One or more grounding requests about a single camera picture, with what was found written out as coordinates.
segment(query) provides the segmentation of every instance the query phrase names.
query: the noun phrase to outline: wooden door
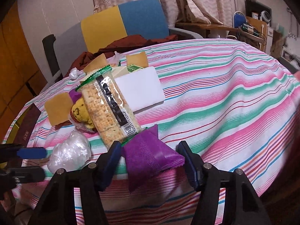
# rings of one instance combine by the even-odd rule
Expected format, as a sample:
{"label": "wooden door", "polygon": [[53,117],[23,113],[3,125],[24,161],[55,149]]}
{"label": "wooden door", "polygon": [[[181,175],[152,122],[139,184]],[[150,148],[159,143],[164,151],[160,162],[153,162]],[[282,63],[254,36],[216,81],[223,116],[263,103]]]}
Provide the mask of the wooden door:
{"label": "wooden door", "polygon": [[0,74],[1,143],[23,106],[47,83],[24,36],[17,2],[0,24]]}

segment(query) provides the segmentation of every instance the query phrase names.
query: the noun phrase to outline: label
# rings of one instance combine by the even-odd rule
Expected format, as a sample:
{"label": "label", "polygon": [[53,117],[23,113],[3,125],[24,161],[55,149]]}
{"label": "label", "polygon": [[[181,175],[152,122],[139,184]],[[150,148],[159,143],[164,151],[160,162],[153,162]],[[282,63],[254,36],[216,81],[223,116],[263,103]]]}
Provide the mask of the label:
{"label": "label", "polygon": [[139,69],[143,69],[142,67],[139,67],[137,65],[131,64],[129,66],[127,66],[127,70],[129,73],[132,73],[133,71],[139,70]]}
{"label": "label", "polygon": [[110,89],[105,83],[105,80],[102,75],[98,76],[95,81],[95,87],[98,92],[102,92],[104,98],[106,99],[107,104],[109,105],[110,109],[112,110],[112,113],[114,114],[115,118],[117,119],[120,126],[126,125],[127,120],[122,114],[122,111],[119,108],[119,105],[117,104],[114,96],[110,92]]}
{"label": "label", "polygon": [[134,126],[134,124],[132,123],[132,120],[131,118],[129,117],[127,111],[125,108],[121,108],[121,112],[123,113],[125,119],[127,120],[127,124],[121,126],[121,129],[123,131],[123,133],[126,135],[126,136],[131,136],[131,135],[134,135],[134,134],[137,134],[137,130]]}

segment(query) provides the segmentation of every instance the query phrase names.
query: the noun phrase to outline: white wall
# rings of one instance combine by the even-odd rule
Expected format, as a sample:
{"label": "white wall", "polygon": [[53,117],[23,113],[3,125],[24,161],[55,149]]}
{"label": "white wall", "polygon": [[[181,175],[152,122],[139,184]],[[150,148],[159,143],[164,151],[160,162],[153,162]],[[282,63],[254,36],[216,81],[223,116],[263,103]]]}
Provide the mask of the white wall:
{"label": "white wall", "polygon": [[49,34],[57,37],[92,15],[93,0],[18,0],[18,10],[29,48],[44,77],[51,82],[42,39]]}
{"label": "white wall", "polygon": [[[245,12],[245,0],[237,0],[238,9],[241,12]],[[272,9],[272,19],[274,23],[279,23],[286,30],[288,34],[290,30],[290,13],[287,12],[287,4],[284,0],[257,0],[258,2],[270,7]],[[292,16],[292,30],[293,34],[297,34],[296,18]]]}

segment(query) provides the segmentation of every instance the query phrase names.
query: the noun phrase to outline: plastic wrapper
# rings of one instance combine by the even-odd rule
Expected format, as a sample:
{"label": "plastic wrapper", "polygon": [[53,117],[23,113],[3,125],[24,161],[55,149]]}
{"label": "plastic wrapper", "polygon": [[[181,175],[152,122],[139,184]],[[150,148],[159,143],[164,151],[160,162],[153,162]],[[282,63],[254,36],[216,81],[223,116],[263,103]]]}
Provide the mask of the plastic wrapper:
{"label": "plastic wrapper", "polygon": [[53,174],[59,168],[67,172],[79,169],[91,157],[90,142],[80,132],[73,130],[64,142],[57,144],[48,161],[48,169]]}
{"label": "plastic wrapper", "polygon": [[182,166],[184,156],[158,139],[158,126],[143,130],[122,147],[128,172],[129,191],[170,168]]}
{"label": "plastic wrapper", "polygon": [[109,58],[109,65],[111,67],[118,67],[120,66],[120,60],[124,57],[122,53],[115,52],[111,58]]}
{"label": "plastic wrapper", "polygon": [[97,71],[80,88],[88,113],[107,148],[141,131],[112,74],[111,66]]}
{"label": "plastic wrapper", "polygon": [[95,125],[88,113],[83,98],[79,98],[72,106],[69,113],[69,121],[80,130],[88,131],[91,133],[96,132]]}
{"label": "plastic wrapper", "polygon": [[80,71],[77,68],[72,68],[70,73],[69,73],[69,77],[72,80],[76,80],[80,75]]}

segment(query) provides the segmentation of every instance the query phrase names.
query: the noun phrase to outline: table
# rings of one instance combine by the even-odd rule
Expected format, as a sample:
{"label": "table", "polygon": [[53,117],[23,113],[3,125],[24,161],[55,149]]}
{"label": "table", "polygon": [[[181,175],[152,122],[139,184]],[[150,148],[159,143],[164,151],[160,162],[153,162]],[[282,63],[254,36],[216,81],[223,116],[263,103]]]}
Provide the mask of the table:
{"label": "table", "polygon": [[[235,40],[176,41],[126,54],[142,51],[157,71],[166,100],[137,113],[140,125],[158,124],[163,142],[175,149],[186,140],[193,152],[218,169],[243,169],[261,195],[287,159],[295,134],[300,83],[271,56]],[[25,105],[19,116],[32,103],[42,112],[29,147],[44,146],[51,154],[53,146],[68,137],[74,126],[51,127],[44,104],[78,83],[79,79],[64,78]],[[106,148],[98,134],[85,135],[91,144],[90,161],[94,161]],[[15,197],[34,207],[52,174],[47,159],[23,164],[41,165],[46,172],[44,182],[14,189]],[[199,199],[182,167],[165,171],[129,193],[124,159],[100,196],[110,224],[190,224]],[[222,221],[224,198],[221,189],[216,223]],[[83,224],[78,189],[75,205],[78,224]]]}

